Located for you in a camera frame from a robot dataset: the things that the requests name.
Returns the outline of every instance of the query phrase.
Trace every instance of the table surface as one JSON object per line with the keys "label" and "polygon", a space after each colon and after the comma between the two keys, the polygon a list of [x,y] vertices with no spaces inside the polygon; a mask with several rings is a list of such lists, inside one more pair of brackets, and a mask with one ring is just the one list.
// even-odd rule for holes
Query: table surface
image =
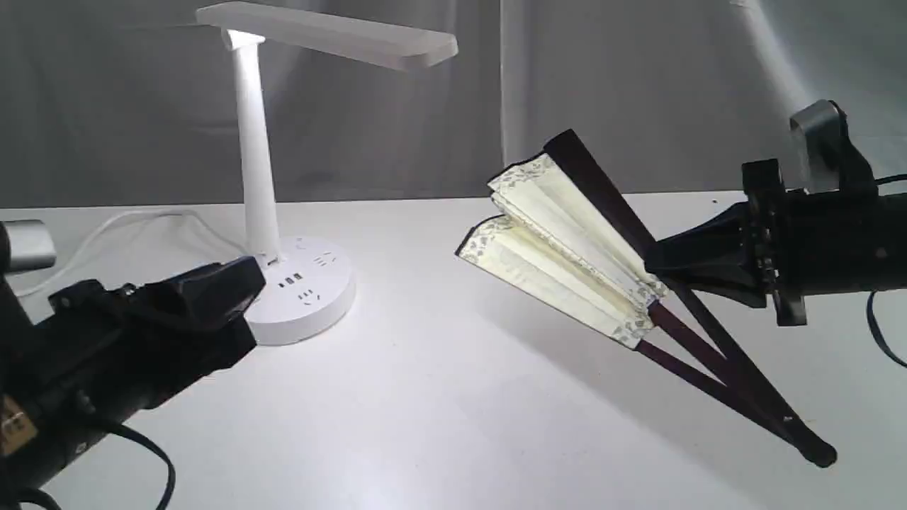
{"label": "table surface", "polygon": [[[630,196],[657,237],[695,226],[736,192]],[[196,206],[231,238],[238,205]],[[0,211],[47,222],[63,260],[124,208]],[[358,294],[329,331],[257,348],[129,421],[177,467],[171,508],[897,508],[907,473],[907,370],[865,325],[865,295],[807,300],[810,326],[771,309],[706,303],[839,452],[821,470],[668,372],[454,256],[495,213],[487,200],[281,204],[286,234],[345,247]],[[228,260],[193,220],[104,235],[57,288],[159,280]],[[16,277],[23,287],[41,275]],[[46,293],[24,304],[39,319]],[[880,296],[892,343],[907,296]],[[674,310],[680,306],[673,301]],[[654,343],[672,352],[669,338]],[[152,508],[160,460],[116,437],[49,483],[67,510]]]}

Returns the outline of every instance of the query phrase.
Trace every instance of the gray backdrop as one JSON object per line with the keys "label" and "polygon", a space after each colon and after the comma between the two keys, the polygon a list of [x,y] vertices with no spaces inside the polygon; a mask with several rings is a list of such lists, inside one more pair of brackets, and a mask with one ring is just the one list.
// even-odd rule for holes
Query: gray backdrop
{"label": "gray backdrop", "polygon": [[[210,3],[0,0],[0,207],[240,201],[229,55],[186,26]],[[624,191],[734,189],[765,157],[797,184],[786,116],[825,96],[877,173],[907,161],[897,0],[265,3],[461,49],[400,74],[263,44],[280,201],[484,195],[570,127]]]}

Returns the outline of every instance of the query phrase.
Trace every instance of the lamp head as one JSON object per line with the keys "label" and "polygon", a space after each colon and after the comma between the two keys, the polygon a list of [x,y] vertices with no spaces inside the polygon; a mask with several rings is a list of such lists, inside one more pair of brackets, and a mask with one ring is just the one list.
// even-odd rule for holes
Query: lamp head
{"label": "lamp head", "polygon": [[[256,34],[398,71],[431,67],[458,51],[453,34],[286,7],[227,2],[202,7],[195,16],[201,24],[228,32]],[[236,49],[230,41],[228,46]]]}

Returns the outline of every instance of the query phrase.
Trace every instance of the folding fan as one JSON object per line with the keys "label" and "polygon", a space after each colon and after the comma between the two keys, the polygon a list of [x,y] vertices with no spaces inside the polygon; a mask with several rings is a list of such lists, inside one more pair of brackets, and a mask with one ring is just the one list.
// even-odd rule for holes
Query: folding fan
{"label": "folding fan", "polygon": [[[692,290],[646,272],[639,254],[655,239],[573,131],[488,185],[503,215],[471,230],[459,257],[652,359],[817,466],[834,463],[834,448],[803,423]],[[668,289],[718,349],[661,304]],[[644,338],[654,328],[714,378],[648,343]]]}

